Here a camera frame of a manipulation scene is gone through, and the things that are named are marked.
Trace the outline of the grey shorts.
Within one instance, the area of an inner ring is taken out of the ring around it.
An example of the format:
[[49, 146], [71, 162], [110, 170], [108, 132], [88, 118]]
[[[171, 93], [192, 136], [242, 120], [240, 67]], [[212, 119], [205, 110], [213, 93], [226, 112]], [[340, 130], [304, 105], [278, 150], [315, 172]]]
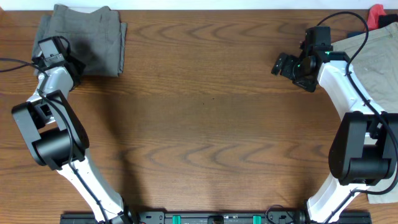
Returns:
[[119, 12], [108, 6], [84, 13], [56, 4], [51, 16], [41, 17], [32, 56], [40, 52], [38, 41], [63, 36], [72, 55], [86, 65], [84, 76], [118, 77], [124, 69], [126, 32], [127, 24], [120, 21]]

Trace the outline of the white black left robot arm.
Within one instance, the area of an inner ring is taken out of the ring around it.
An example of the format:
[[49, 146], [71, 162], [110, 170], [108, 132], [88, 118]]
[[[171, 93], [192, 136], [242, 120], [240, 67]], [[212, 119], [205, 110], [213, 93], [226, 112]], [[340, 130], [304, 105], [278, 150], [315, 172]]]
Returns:
[[37, 88], [13, 107], [12, 116], [36, 163], [66, 178], [93, 211], [90, 218], [64, 216], [61, 222], [139, 223], [92, 161], [88, 135], [67, 101], [85, 64], [71, 55], [71, 45], [62, 36], [42, 39], [38, 46], [29, 64], [38, 71]]

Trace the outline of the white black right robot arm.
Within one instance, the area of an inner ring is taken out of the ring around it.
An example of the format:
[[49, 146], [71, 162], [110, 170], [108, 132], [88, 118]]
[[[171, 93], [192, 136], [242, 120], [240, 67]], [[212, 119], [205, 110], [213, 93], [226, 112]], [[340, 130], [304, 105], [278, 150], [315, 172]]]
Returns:
[[305, 203], [297, 223], [337, 223], [342, 211], [360, 193], [397, 172], [397, 114], [379, 106], [354, 73], [352, 59], [331, 44], [329, 27], [305, 31], [301, 54], [281, 53], [272, 74], [288, 78], [305, 91], [322, 87], [336, 108], [341, 123], [332, 142], [330, 174], [318, 192]]

